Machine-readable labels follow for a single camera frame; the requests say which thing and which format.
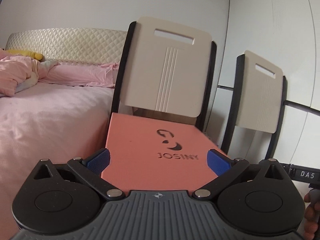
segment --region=human hand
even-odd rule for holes
[[[307,193],[304,196],[304,201],[310,202],[310,195]],[[315,232],[318,230],[318,221],[316,221],[316,211],[320,211],[320,202],[317,202],[314,207],[311,204],[306,208],[304,217],[306,222],[304,224],[304,239],[312,240],[315,237]]]

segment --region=white wall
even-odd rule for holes
[[[207,31],[217,43],[210,106],[220,74],[229,0],[2,0],[0,48],[11,33],[56,27],[127,30],[140,16],[153,16]]]
[[[320,0],[230,0],[219,85],[233,87],[236,58],[248,49],[282,68],[288,80],[288,100],[320,108],[319,4]],[[225,130],[225,125],[221,124],[225,124],[229,114],[232,95],[230,91],[228,93],[219,106],[214,102],[207,128],[208,135],[218,143],[222,142]],[[306,117],[306,112],[286,106],[276,158],[284,162],[296,160],[298,165],[302,161],[303,157],[297,156],[303,156],[301,149],[310,143],[308,134],[316,129],[316,125],[306,123],[305,126]],[[310,125],[317,123],[317,118],[308,117],[307,122]],[[229,155],[258,162],[265,157],[270,136],[237,127]],[[304,155],[315,155],[316,145],[314,141]]]

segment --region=chair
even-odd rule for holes
[[[235,126],[272,133],[265,159],[276,150],[284,117],[287,80],[282,70],[246,50],[237,57],[236,77],[221,150],[228,153]]]
[[[151,17],[130,24],[106,142],[111,161],[102,178],[128,193],[192,192],[217,177],[207,165],[207,153],[219,149],[202,133],[215,57],[216,44],[206,32]],[[196,124],[119,114],[120,100],[196,117]]]

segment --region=upholstered headboard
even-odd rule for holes
[[[120,62],[127,32],[94,28],[53,28],[12,33],[5,49],[30,50],[45,59]]]

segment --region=blue gripper pad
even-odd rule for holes
[[[102,148],[83,160],[82,164],[93,173],[100,175],[110,164],[110,152],[108,149]]]
[[[228,157],[222,156],[221,153],[214,149],[211,149],[207,153],[207,164],[218,176],[231,169],[231,162],[228,161]]]

